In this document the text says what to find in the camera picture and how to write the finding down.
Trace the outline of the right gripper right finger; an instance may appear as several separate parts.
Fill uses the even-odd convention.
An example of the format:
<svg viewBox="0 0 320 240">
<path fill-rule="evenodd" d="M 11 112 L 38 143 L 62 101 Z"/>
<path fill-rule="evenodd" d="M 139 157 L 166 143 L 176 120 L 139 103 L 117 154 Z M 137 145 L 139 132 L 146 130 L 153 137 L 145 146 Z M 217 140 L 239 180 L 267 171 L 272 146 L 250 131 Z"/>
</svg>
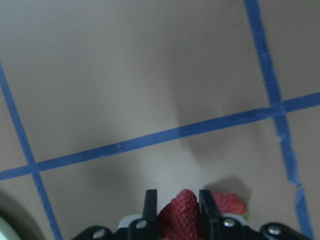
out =
<svg viewBox="0 0 320 240">
<path fill-rule="evenodd" d="M 206 240 L 220 240 L 220 220 L 222 214 L 210 190 L 199 191 L 199 208 L 201 215 L 201 234 Z"/>
</svg>

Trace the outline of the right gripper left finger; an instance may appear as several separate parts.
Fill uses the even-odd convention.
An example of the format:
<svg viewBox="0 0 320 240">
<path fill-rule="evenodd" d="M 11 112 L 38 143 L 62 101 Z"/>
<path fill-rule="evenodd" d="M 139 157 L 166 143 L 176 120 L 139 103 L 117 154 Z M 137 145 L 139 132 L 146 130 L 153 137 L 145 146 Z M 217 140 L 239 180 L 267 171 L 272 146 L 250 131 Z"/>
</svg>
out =
<svg viewBox="0 0 320 240">
<path fill-rule="evenodd" d="M 142 228 L 147 240 L 158 239 L 158 193 L 156 189 L 149 189 L 145 192 L 142 220 L 145 226 Z"/>
</svg>

